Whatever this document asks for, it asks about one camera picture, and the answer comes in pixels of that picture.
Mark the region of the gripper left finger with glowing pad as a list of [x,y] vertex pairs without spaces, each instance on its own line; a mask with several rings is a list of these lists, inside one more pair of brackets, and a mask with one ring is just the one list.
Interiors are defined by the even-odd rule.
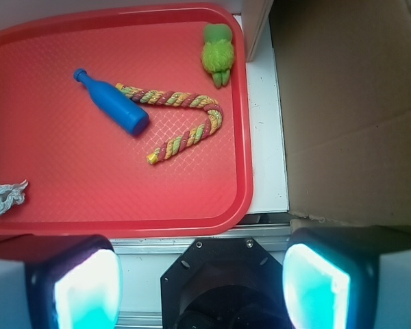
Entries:
[[121,294],[102,235],[0,235],[0,328],[115,328]]

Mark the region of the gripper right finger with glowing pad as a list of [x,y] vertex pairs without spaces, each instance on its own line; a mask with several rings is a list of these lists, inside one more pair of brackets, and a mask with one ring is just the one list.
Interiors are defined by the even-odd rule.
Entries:
[[282,286],[294,328],[411,328],[411,226],[299,228]]

